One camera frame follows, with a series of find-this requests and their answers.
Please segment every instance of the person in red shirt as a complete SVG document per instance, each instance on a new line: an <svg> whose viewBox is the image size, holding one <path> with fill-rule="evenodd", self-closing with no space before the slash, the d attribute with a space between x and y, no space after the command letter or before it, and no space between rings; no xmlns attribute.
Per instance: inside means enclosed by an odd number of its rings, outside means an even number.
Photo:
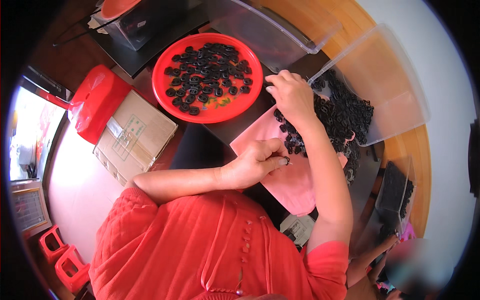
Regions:
<svg viewBox="0 0 480 300"><path fill-rule="evenodd" d="M342 167L306 81L286 70L266 80L309 154L318 219L306 253L236 191L288 172L281 140L256 141L222 167L129 181L97 233L89 271L97 299L345 297L353 212Z"/></svg>

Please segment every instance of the orange plastic bowl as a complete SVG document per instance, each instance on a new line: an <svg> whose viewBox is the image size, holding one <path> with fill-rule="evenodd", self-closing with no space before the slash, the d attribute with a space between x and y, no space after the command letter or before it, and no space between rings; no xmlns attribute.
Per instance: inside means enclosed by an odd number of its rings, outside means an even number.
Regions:
<svg viewBox="0 0 480 300"><path fill-rule="evenodd" d="M180 111L178 107L172 104L174 97L168 97L165 94L167 89L173 87L177 90L180 88L180 86L171 86L173 77L170 75L165 75L164 71L166 67L179 68L181 62L172 61L172 57L175 54L182 54L185 52L185 48L188 46L192 46L195 50L198 50L199 48L202 48L205 43L220 43L235 46L235 49L239 52L239 61L247 60L249 62L249 67L252 69L252 73L245 74L245 77L251 78L253 83L250 85L250 93L242 94L240 93L240 87L243 85L243 80L235 79L233 76L230 76L233 86L238 88L237 94L232 96L230 93L228 93L228 88L223 87L223 96L221 97L216 97L212 93L209 95L209 100L207 103L202 103L196 99L195 102L190 104L190 106L197 106L200 109L200 113L196 116L192 116L188 112ZM221 87L222 81L223 79L218 80ZM179 40L165 50L165 52L163 52L156 62L152 75L152 85L155 97L166 111L179 119L192 123L203 124L222 122L246 111L247 108L249 108L250 105L255 102L260 94L262 84L262 66L253 51L239 40L217 33L201 33L187 36Z"/></svg>

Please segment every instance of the pink cloth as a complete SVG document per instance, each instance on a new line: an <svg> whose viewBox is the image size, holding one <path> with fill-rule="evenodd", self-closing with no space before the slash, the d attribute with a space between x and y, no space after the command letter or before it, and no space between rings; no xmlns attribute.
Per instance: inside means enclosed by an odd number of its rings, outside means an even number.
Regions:
<svg viewBox="0 0 480 300"><path fill-rule="evenodd" d="M288 133L280 130L280 123L273 115L275 109L276 105L273 105L230 143L230 147L237 155L245 151L250 141L274 137L285 140ZM292 215L304 216L315 208L310 165L308 159L302 155L292 154L289 157L292 165L279 169L273 175L267 175L261 183ZM339 154L339 160L344 167L347 158Z"/></svg>

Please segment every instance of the transparent storage box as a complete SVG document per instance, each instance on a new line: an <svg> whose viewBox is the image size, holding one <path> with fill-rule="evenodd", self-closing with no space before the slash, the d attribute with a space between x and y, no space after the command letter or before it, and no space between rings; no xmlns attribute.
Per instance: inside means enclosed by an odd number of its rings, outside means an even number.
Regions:
<svg viewBox="0 0 480 300"><path fill-rule="evenodd" d="M397 170L399 170L399 172L405 176L405 180L402 182L403 189L397 190L396 192L393 192L392 190L390 190L390 192L385 191L385 187L388 186L387 181L389 180L389 168L392 168L391 163L393 163L394 167L397 167ZM411 181L413 185L413 191L410 197L408 197L408 195L405 196L408 181ZM380 191L375 202L375 209L380 215L380 220L387 226L396 228L400 234L405 231L408 220L410 219L410 213L412 211L416 189L417 181L415 178L412 157L406 156L389 160L385 169L384 180L382 181L382 185L380 186ZM405 216L402 218L401 207L403 202L408 200L409 202L406 206Z"/></svg>
<svg viewBox="0 0 480 300"><path fill-rule="evenodd" d="M315 74L312 83L327 70L360 99L374 107L367 143L418 127L430 119L427 100L407 54L393 33L379 24L330 60ZM319 95L330 96L328 86Z"/></svg>
<svg viewBox="0 0 480 300"><path fill-rule="evenodd" d="M186 10L187 0L142 0L119 19L103 28L115 41L137 51ZM92 17L100 25L109 21L102 18L101 12Z"/></svg>
<svg viewBox="0 0 480 300"><path fill-rule="evenodd" d="M210 26L250 47L278 73L315 54L342 24L318 3L294 0L208 0Z"/></svg>

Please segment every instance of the cardboard box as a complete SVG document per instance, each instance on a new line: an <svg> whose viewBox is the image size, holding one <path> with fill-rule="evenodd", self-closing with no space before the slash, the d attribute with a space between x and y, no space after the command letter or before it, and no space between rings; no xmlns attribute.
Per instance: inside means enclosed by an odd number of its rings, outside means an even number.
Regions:
<svg viewBox="0 0 480 300"><path fill-rule="evenodd" d="M107 123L93 153L122 185L162 155L178 125L135 91Z"/></svg>

